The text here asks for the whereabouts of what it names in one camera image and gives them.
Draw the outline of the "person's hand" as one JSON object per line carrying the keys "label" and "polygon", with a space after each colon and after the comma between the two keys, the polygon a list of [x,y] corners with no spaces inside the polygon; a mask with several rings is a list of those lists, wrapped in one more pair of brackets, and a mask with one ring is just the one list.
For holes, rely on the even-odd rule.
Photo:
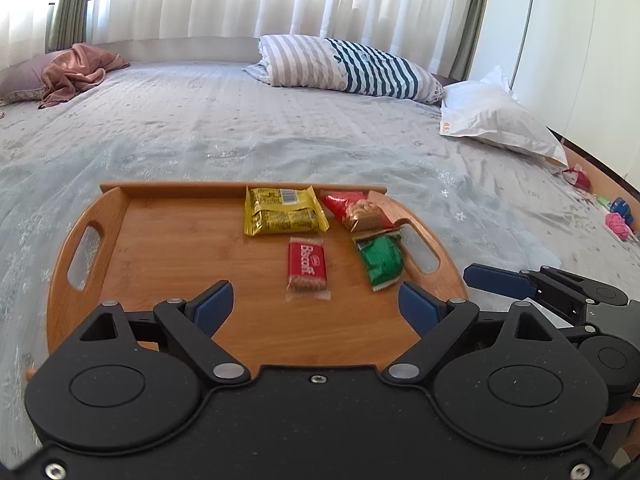
{"label": "person's hand", "polygon": [[604,424],[618,425],[624,422],[634,422],[640,418],[640,402],[631,400],[626,402],[617,412],[605,416],[602,420]]}

